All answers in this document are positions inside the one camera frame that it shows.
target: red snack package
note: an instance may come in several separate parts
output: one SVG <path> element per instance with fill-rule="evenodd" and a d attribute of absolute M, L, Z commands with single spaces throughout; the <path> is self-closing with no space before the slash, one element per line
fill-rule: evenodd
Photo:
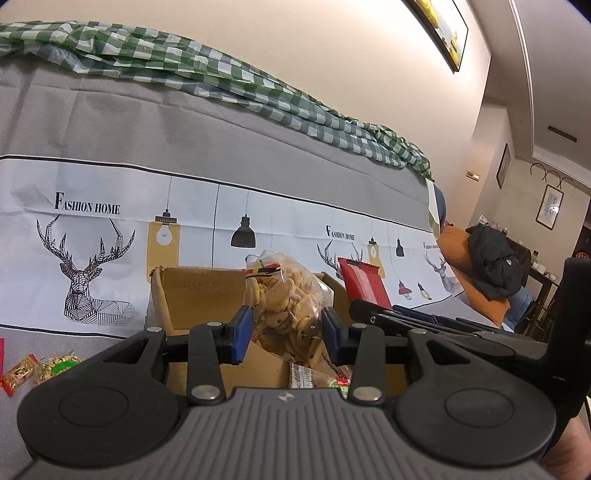
<path fill-rule="evenodd" d="M 379 267 L 349 258 L 339 258 L 339 265 L 349 301 L 365 300 L 387 309 L 392 308 L 378 273 Z"/>
<path fill-rule="evenodd" d="M 25 383 L 33 374 L 37 359 L 35 355 L 27 355 L 2 376 L 2 388 L 6 395 L 12 397 L 19 385 Z"/>

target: picture frame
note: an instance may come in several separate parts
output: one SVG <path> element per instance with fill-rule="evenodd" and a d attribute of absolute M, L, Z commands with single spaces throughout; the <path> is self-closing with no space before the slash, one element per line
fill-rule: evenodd
<path fill-rule="evenodd" d="M 454 0 L 404 0 L 441 51 L 453 72 L 459 72 L 468 25 Z"/>
<path fill-rule="evenodd" d="M 505 183 L 510 163 L 511 152 L 509 151 L 509 144 L 506 143 L 505 149 L 503 150 L 503 156 L 501 157 L 501 163 L 499 163 L 499 168 L 496 171 L 496 182 L 499 184 L 500 189 L 503 188 L 503 184 Z"/>
<path fill-rule="evenodd" d="M 552 185 L 546 185 L 535 221 L 545 226 L 548 230 L 553 230 L 558 213 L 560 213 L 563 196 L 564 192 L 561 190 Z"/>

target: pendant lamp illustration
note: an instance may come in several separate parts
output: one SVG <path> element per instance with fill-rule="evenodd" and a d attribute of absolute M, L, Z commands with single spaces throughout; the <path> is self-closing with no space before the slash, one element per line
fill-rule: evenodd
<path fill-rule="evenodd" d="M 151 281 L 150 275 L 156 267 L 178 266 L 178 246 L 180 244 L 180 225 L 177 219 L 168 211 L 170 200 L 170 177 L 166 210 L 162 215 L 156 215 L 148 227 L 148 246 L 146 253 L 146 279 Z"/>
<path fill-rule="evenodd" d="M 398 246 L 396 247 L 396 256 L 403 257 L 404 256 L 404 248 L 400 245 L 400 239 L 398 239 Z"/>
<path fill-rule="evenodd" d="M 408 287 L 405 287 L 405 286 L 404 286 L 404 283 L 402 283 L 402 280 L 400 280 L 400 282 L 398 283 L 398 293 L 399 293 L 400 295 L 404 295 L 404 298 L 405 298 L 405 299 L 407 299 L 407 300 L 412 300 L 412 298 L 411 298 L 411 296 L 410 296 L 410 294 L 411 294 L 412 292 L 413 292 L 413 291 L 412 291 L 410 288 L 408 288 Z"/>
<path fill-rule="evenodd" d="M 368 242 L 368 254 L 369 254 L 369 263 L 379 267 L 378 274 L 381 278 L 386 278 L 386 272 L 384 270 L 384 266 L 382 265 L 382 261 L 379 257 L 379 245 L 372 237 L 371 240 Z"/>
<path fill-rule="evenodd" d="M 232 241 L 230 244 L 233 247 L 240 247 L 240 248 L 255 248 L 256 247 L 256 237 L 255 232 L 251 228 L 251 220 L 248 217 L 248 196 L 250 195 L 250 190 L 248 190 L 246 194 L 246 208 L 245 213 L 242 219 L 240 220 L 240 226 L 232 235 Z"/>
<path fill-rule="evenodd" d="M 429 295 L 429 292 L 425 290 L 420 283 L 418 283 L 417 285 L 418 289 L 421 291 L 421 295 L 425 297 L 427 300 L 432 300 L 431 295 Z"/>

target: small snack package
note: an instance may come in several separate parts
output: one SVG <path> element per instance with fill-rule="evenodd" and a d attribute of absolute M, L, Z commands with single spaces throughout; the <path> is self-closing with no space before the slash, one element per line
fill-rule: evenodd
<path fill-rule="evenodd" d="M 379 267 L 350 258 L 339 258 L 339 265 L 349 302 L 365 300 L 387 309 L 392 307 Z"/>
<path fill-rule="evenodd" d="M 33 374 L 37 363 L 35 355 L 27 355 L 2 376 L 2 388 L 6 392 L 6 395 L 9 397 L 14 395 L 17 387 L 25 383 Z"/>
<path fill-rule="evenodd" d="M 338 388 L 343 398 L 347 398 L 350 377 L 350 369 L 328 375 L 302 365 L 290 364 L 290 388 Z"/>
<path fill-rule="evenodd" d="M 73 351 L 65 354 L 54 356 L 51 358 L 42 358 L 35 367 L 35 385 L 40 385 L 43 382 L 53 378 L 62 372 L 78 365 L 80 360 Z"/>

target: green checkered cloth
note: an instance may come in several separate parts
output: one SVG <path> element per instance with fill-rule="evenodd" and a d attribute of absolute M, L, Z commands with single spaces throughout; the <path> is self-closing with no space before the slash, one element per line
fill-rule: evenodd
<path fill-rule="evenodd" d="M 32 53 L 76 73 L 160 83 L 234 103 L 325 143 L 432 180 L 416 145 L 341 115 L 285 82 L 189 38 L 98 22 L 0 24 L 0 56 Z"/>

